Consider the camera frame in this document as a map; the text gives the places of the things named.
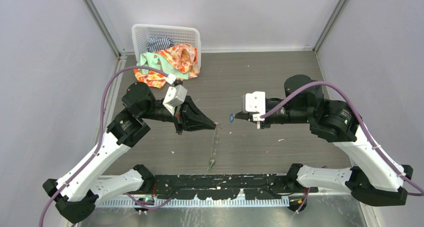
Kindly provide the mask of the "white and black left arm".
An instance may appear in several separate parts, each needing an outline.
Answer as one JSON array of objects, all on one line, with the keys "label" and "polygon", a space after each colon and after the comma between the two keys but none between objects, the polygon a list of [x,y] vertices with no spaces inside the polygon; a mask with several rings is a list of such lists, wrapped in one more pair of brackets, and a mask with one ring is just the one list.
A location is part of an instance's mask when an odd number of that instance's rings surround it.
[{"label": "white and black left arm", "polygon": [[86,219],[107,200],[134,191],[148,194],[153,189],[154,175],[142,164],[117,177],[100,180],[106,169],[150,131],[147,120],[172,123],[177,134],[216,128],[181,84],[171,86],[165,97],[157,100],[146,83],[136,82],[128,87],[122,103],[123,110],[93,149],[69,173],[43,184],[60,215],[72,224]]}]

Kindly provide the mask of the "metal keyring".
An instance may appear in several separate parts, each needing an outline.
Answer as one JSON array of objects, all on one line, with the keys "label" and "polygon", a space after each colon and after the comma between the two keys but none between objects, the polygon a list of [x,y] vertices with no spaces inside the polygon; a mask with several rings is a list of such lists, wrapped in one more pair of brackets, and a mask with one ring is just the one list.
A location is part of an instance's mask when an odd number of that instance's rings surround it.
[{"label": "metal keyring", "polygon": [[216,129],[220,129],[220,130],[222,129],[222,125],[220,123],[215,122],[214,124]]}]

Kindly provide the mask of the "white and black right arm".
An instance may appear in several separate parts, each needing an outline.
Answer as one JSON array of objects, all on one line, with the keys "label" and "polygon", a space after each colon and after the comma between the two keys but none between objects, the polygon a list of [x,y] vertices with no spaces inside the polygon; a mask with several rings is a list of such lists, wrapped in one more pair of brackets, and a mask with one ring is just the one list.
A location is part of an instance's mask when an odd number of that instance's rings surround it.
[{"label": "white and black right arm", "polygon": [[310,132],[345,152],[354,166],[342,169],[316,168],[300,163],[290,166],[285,185],[291,192],[325,188],[349,193],[357,201],[373,207],[403,206],[413,168],[398,164],[366,133],[350,105],[326,99],[318,81],[304,74],[284,82],[285,98],[267,98],[263,91],[246,93],[236,119],[271,125],[308,124]]}]

